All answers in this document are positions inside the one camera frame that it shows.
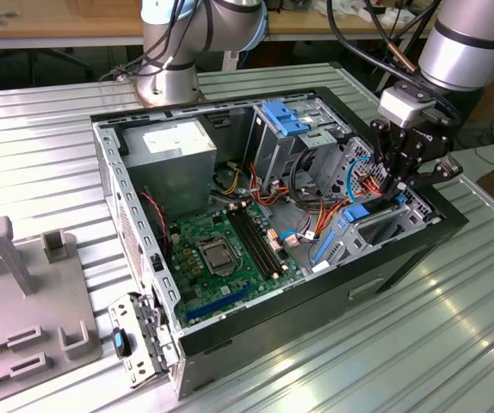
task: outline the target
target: ram slot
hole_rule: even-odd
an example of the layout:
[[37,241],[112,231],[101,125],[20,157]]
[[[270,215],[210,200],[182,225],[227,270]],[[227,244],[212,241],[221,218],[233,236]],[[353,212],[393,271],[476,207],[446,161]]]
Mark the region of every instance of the ram slot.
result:
[[249,251],[264,280],[269,280],[273,274],[283,273],[280,263],[252,223],[247,212],[236,211],[228,213],[228,220],[247,251]]

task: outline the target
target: expansion slot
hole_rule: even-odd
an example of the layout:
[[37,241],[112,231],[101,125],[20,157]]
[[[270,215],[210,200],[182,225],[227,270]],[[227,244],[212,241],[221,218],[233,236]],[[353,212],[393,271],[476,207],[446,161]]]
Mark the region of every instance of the expansion slot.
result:
[[252,286],[247,286],[233,294],[228,295],[227,297],[224,297],[222,299],[217,299],[211,304],[207,304],[195,310],[188,311],[186,313],[186,317],[190,320],[196,317],[203,317],[205,314],[208,314],[209,312],[217,311],[219,308],[222,308],[225,305],[233,304],[236,301],[242,299],[245,296],[245,294],[250,290],[251,287]]
[[264,280],[269,280],[274,274],[283,273],[280,263],[245,210],[229,211],[228,220],[249,251]]

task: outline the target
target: ridged metal surface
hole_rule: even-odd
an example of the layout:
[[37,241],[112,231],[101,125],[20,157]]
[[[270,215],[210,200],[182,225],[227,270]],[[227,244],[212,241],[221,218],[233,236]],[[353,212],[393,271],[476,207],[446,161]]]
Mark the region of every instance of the ridged metal surface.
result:
[[[328,65],[200,80],[209,98],[325,85],[364,120],[376,115],[374,99]],[[457,181],[441,191],[470,223],[396,288],[181,402],[166,378],[130,391],[105,309],[134,284],[88,115],[137,107],[127,84],[0,92],[0,215],[14,220],[17,240],[59,227],[77,237],[103,346],[99,361],[0,411],[494,411],[494,208]]]

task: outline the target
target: red cable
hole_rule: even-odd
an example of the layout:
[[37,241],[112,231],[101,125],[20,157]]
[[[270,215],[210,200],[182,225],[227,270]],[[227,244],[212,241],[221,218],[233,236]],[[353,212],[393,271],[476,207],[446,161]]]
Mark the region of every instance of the red cable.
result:
[[161,209],[159,208],[159,205],[157,204],[157,202],[154,201],[150,195],[148,195],[144,192],[139,192],[139,194],[144,196],[157,210],[157,215],[159,215],[159,219],[161,219],[161,226],[163,227],[164,254],[167,255],[167,251],[168,251],[167,231],[166,231],[166,225],[164,223],[163,213],[161,212]]

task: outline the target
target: motherboard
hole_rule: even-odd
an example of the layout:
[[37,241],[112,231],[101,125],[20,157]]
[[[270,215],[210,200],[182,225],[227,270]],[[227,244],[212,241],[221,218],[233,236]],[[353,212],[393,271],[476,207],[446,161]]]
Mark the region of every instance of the motherboard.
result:
[[231,204],[170,227],[170,271],[182,326],[199,323],[304,277],[257,204]]

